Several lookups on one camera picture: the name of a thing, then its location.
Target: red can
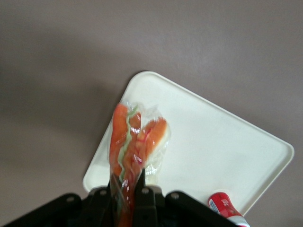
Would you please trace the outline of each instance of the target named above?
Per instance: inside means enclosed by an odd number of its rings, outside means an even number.
[[[245,218],[234,208],[229,196],[224,192],[213,194],[208,199],[209,208],[240,227],[250,227]]]

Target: gray surface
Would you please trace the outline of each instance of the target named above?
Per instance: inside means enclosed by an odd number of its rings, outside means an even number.
[[[291,143],[246,219],[303,226],[302,1],[0,1],[0,225],[82,179],[129,79],[155,71]]]

